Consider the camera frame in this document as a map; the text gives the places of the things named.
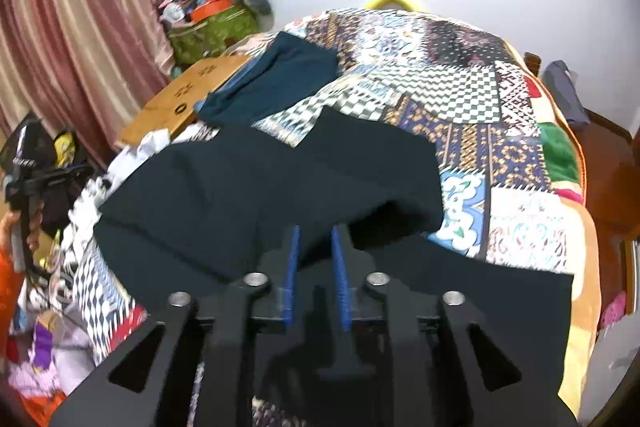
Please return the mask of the orange sleeve forearm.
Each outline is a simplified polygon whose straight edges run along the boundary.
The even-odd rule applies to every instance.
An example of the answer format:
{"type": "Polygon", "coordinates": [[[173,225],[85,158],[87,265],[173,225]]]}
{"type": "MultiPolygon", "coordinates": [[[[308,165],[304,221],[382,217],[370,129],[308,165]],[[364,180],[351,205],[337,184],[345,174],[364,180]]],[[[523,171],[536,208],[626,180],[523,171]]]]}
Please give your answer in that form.
{"type": "Polygon", "coordinates": [[[6,358],[6,344],[23,281],[23,272],[15,272],[12,259],[1,251],[0,259],[0,355],[6,358]]]}

